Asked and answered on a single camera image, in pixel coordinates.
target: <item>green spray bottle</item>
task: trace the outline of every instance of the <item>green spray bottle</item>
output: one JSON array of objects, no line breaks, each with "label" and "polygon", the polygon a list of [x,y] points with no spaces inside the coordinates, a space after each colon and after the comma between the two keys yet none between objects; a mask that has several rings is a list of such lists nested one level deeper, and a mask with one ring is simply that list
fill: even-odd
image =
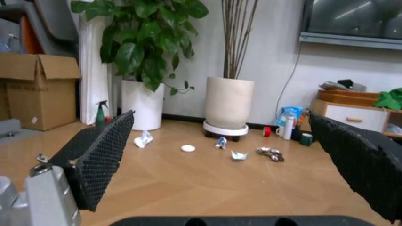
[{"label": "green spray bottle", "polygon": [[107,108],[106,102],[107,100],[98,103],[98,112],[96,113],[96,120],[95,120],[96,126],[103,126],[105,124],[105,115],[103,114],[102,105],[104,105]]}]

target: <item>white bottle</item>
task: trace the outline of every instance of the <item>white bottle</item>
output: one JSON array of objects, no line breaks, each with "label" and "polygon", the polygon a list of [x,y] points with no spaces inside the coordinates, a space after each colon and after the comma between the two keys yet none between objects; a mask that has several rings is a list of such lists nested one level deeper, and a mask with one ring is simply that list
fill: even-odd
[{"label": "white bottle", "polygon": [[290,140],[290,137],[292,136],[294,120],[295,120],[295,117],[293,117],[293,116],[286,117],[286,124],[285,124],[285,131],[283,132],[283,139]]}]

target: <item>white plant pot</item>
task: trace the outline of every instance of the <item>white plant pot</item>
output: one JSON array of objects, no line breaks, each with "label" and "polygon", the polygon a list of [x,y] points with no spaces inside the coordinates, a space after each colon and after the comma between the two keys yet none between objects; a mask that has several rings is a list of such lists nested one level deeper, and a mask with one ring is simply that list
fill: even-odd
[{"label": "white plant pot", "polygon": [[253,91],[253,81],[208,77],[207,123],[222,129],[241,129],[249,119]]},{"label": "white plant pot", "polygon": [[165,84],[152,92],[137,81],[121,81],[121,110],[134,114],[133,130],[153,130],[161,127]]}]

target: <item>television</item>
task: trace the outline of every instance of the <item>television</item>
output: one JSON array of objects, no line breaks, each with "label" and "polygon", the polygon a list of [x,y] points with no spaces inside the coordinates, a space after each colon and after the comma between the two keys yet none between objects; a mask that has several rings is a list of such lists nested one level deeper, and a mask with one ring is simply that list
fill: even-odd
[{"label": "television", "polygon": [[402,0],[306,0],[300,41],[402,49]]}]

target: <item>red tape roll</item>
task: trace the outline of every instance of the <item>red tape roll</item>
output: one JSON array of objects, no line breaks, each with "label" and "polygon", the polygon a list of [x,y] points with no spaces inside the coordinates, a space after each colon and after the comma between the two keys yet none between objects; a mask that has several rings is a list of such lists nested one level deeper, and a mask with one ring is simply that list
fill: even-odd
[{"label": "red tape roll", "polygon": [[265,126],[263,130],[263,136],[264,137],[269,137],[271,135],[271,127]]}]

